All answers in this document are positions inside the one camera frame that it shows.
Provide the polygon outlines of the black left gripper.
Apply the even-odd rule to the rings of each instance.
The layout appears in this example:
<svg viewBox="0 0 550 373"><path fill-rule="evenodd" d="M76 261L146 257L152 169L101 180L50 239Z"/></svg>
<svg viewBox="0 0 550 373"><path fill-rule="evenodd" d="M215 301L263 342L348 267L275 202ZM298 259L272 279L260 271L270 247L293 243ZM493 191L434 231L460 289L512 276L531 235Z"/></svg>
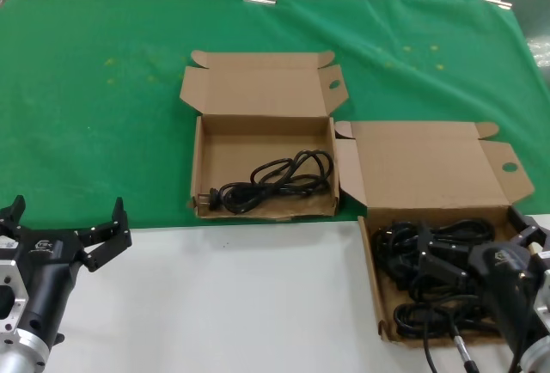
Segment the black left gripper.
<svg viewBox="0 0 550 373"><path fill-rule="evenodd" d="M19 328L57 345L64 341L59 327L81 265L95 272L131 246L128 216L118 197L108 223L77 232L25 229L16 236L25 209L17 195L0 213L1 331Z"/></svg>

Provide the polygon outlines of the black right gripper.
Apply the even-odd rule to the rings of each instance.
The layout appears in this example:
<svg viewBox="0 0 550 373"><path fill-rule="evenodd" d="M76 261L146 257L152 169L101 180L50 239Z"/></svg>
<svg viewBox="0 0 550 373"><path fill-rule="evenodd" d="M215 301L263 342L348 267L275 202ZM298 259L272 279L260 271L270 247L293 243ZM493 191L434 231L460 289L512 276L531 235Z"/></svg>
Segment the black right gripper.
<svg viewBox="0 0 550 373"><path fill-rule="evenodd" d="M454 224L432 228L421 222L418 270L419 276L465 288L468 266L481 303L510 349L519 353L528 344L535 295L535 277L528 272L530 254L526 248L534 242L548 248L549 230L515 206L508 209L508 219L516 231L512 243L488 242L472 248L470 254L465 232Z"/></svg>

